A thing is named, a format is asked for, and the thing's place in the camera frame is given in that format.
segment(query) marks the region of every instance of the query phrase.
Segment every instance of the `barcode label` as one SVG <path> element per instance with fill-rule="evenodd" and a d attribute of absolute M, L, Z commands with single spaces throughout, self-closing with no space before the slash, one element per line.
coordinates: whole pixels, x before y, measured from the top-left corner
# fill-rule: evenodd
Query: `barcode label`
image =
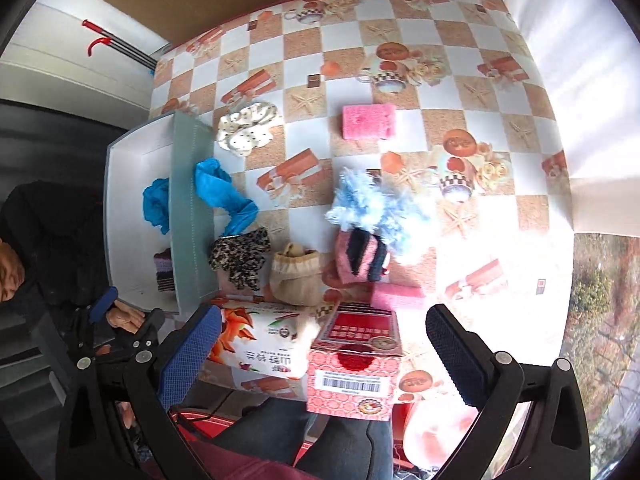
<path fill-rule="evenodd" d="M 366 397 L 386 397 L 391 380 L 388 377 L 370 377 L 316 370 L 316 390 Z"/>

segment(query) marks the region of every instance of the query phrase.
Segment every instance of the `black jacket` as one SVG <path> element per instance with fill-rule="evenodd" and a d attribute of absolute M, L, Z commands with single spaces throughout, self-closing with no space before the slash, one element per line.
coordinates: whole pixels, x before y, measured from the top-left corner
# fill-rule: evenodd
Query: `black jacket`
<path fill-rule="evenodd" d="M 0 208 L 0 238 L 20 257 L 26 280 L 9 303 L 33 324 L 48 308 L 59 328 L 108 287 L 102 198 L 88 190 L 32 182 Z"/>

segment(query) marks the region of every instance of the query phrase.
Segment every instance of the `white curtain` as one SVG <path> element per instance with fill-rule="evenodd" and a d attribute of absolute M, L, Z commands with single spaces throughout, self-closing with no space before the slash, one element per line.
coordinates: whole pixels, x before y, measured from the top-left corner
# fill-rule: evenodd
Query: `white curtain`
<path fill-rule="evenodd" d="M 564 144 L 574 230 L 640 236 L 640 44 L 611 0 L 504 0 Z"/>

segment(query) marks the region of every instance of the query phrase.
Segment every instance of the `red handle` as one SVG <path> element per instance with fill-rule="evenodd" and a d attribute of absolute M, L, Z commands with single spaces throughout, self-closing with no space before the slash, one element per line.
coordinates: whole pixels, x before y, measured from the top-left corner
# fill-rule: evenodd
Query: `red handle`
<path fill-rule="evenodd" d="M 93 22 L 90 22 L 89 20 L 84 20 L 82 22 L 82 26 L 86 28 L 90 28 L 92 31 L 97 32 L 98 34 L 104 34 L 104 29 L 102 27 L 100 27 L 99 25 L 96 25 Z"/>
<path fill-rule="evenodd" d="M 86 50 L 86 52 L 87 52 L 87 54 L 89 55 L 89 57 L 91 57 L 91 54 L 92 54 L 91 50 L 92 50 L 92 49 L 94 48 L 94 46 L 96 46 L 98 43 L 102 43 L 102 44 L 105 44 L 105 45 L 111 44 L 111 38 L 98 38 L 97 40 L 92 41 L 92 42 L 89 44 L 89 47 L 88 47 L 88 48 L 87 48 L 87 50 Z"/>

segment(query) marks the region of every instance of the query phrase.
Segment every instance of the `table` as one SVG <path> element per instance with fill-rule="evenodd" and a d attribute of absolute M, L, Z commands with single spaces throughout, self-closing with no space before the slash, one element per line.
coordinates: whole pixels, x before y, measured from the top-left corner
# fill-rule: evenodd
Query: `table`
<path fill-rule="evenodd" d="M 292 0 L 166 54 L 154 87 L 152 117 L 180 109 L 214 130 L 249 102 L 278 107 L 273 142 L 246 159 L 218 146 L 214 156 L 258 205 L 275 250 L 292 240 L 323 254 L 328 301 L 366 294 L 336 288 L 324 214 L 337 176 L 378 170 L 434 210 L 431 249 L 416 266 L 392 262 L 389 279 L 420 285 L 495 351 L 541 365 L 558 356 L 572 282 L 568 173 L 542 78 L 502 0 Z M 342 139 L 343 106 L 381 103 L 398 107 L 395 139 Z M 295 156 L 302 179 L 276 186 L 270 172 Z M 471 195 L 454 203 L 454 190 Z M 396 401 L 457 395 L 424 313 L 402 312 L 399 325 L 401 373 L 427 370 L 435 386 Z"/>

